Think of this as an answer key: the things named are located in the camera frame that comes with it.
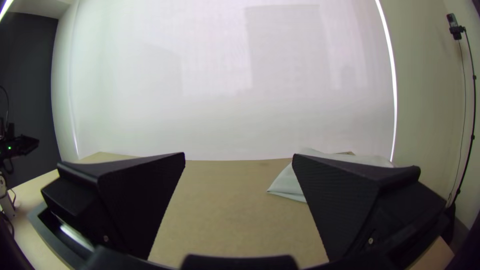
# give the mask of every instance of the white wall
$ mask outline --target white wall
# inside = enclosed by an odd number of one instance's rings
[[[381,0],[398,82],[393,162],[418,165],[420,180],[448,197],[462,130],[463,87],[447,9],[438,0]]]
[[[79,158],[269,159],[304,146],[390,158],[392,73],[374,0],[82,0],[73,33],[73,129],[55,126],[59,141],[75,132]]]
[[[473,55],[473,64],[476,68],[477,76],[480,70],[480,16],[474,7],[471,0],[444,0],[449,13],[454,13],[458,23],[466,27],[468,37],[471,43],[471,50]],[[458,181],[455,185],[455,192],[459,181],[462,177],[462,172],[467,158],[468,147],[470,143],[470,135],[472,133],[473,120],[473,80],[470,55],[468,52],[467,40],[465,36],[460,41],[463,50],[463,60],[466,72],[466,108],[467,114],[465,118],[465,130],[463,137],[462,160],[460,163],[460,170],[458,172]],[[457,63],[461,65],[461,58],[459,49],[457,49],[458,58]],[[480,104],[480,97],[477,97],[477,104]],[[461,194],[456,201],[456,215],[468,228],[471,228],[477,214],[480,210],[480,141],[478,134],[480,134],[480,112],[476,115],[476,134],[477,139],[473,143],[472,153],[468,170],[466,171],[465,179],[461,188]]]
[[[74,1],[58,21],[51,60],[51,109],[60,156],[65,161],[79,159],[71,109],[70,75],[72,37],[79,1]]]

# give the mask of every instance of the textured black surface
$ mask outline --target textured black surface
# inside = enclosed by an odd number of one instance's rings
[[[185,168],[183,153],[158,158],[98,178],[100,196],[131,254],[144,260]]]
[[[292,165],[330,261],[369,250],[424,214],[440,214],[443,199],[418,183],[416,166],[385,168],[299,154]]]
[[[292,165],[328,258],[336,261],[359,233],[379,187],[310,156],[295,154]]]
[[[180,270],[298,270],[291,256],[258,258],[225,258],[188,255]]]
[[[17,136],[40,140],[28,156],[12,160],[15,172],[7,175],[10,188],[56,169],[61,160],[51,98],[57,24],[54,18],[16,12],[7,12],[0,23],[0,85],[10,98],[9,121],[15,123]],[[0,91],[3,118],[6,109],[5,94]]]
[[[146,260],[184,168],[183,153],[62,163],[60,178],[42,195],[52,212],[94,244]]]

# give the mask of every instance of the black electronic device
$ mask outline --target black electronic device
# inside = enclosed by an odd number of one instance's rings
[[[457,18],[455,14],[450,13],[446,16],[448,23],[450,24],[450,33],[453,35],[453,38],[458,41],[462,39],[462,33],[464,32],[464,28],[459,25],[457,22]]]
[[[292,165],[330,259],[310,270],[403,269],[445,226],[445,200],[418,182],[418,167],[383,168],[299,154]],[[172,269],[146,259],[184,166],[183,153],[59,163],[60,177],[41,191],[46,203],[28,217],[72,268]],[[94,248],[86,250],[62,233],[64,223]],[[197,255],[188,256],[180,269],[277,270],[279,263],[282,269],[297,269],[289,256]]]
[[[386,168],[295,154],[293,170],[330,261],[383,250],[406,267],[435,238],[446,201],[418,182],[416,166]],[[419,249],[405,257],[405,251]]]
[[[59,178],[41,189],[48,208],[39,215],[46,224],[68,225],[93,246],[146,260],[184,168],[183,153],[97,164],[60,162]],[[89,255],[78,250],[83,259]]]

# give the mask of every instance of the light strip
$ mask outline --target light strip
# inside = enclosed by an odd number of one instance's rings
[[[386,45],[388,46],[388,54],[390,55],[391,65],[391,82],[393,86],[393,142],[391,144],[390,162],[394,159],[395,140],[397,137],[397,111],[398,111],[398,99],[397,99],[397,73],[395,72],[395,60],[394,49],[392,48],[392,40],[390,39],[389,28],[387,26],[387,20],[385,19],[384,10],[380,4],[380,0],[375,0],[376,7],[380,13],[381,23],[383,24],[383,30],[385,31]]]
[[[3,8],[1,9],[0,12],[0,21],[4,17],[5,13],[7,13],[7,10],[9,9],[10,5],[14,2],[14,0],[6,0],[5,4],[3,5]]]

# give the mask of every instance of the white cloth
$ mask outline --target white cloth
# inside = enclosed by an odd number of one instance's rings
[[[327,154],[311,148],[303,148],[298,153],[302,155],[319,157],[319,158],[336,160],[336,161],[344,161],[344,162],[351,162],[351,163],[372,165],[372,166],[386,167],[386,168],[394,167],[394,165],[388,159],[382,156],[376,156],[376,155],[361,156],[361,155],[350,155],[350,154]],[[267,189],[267,192],[270,194],[289,198],[295,201],[304,202],[304,203],[307,202],[305,200],[302,189],[300,188],[299,181],[297,180],[297,176],[295,175],[291,162],[281,171],[281,173],[273,181],[271,186]]]

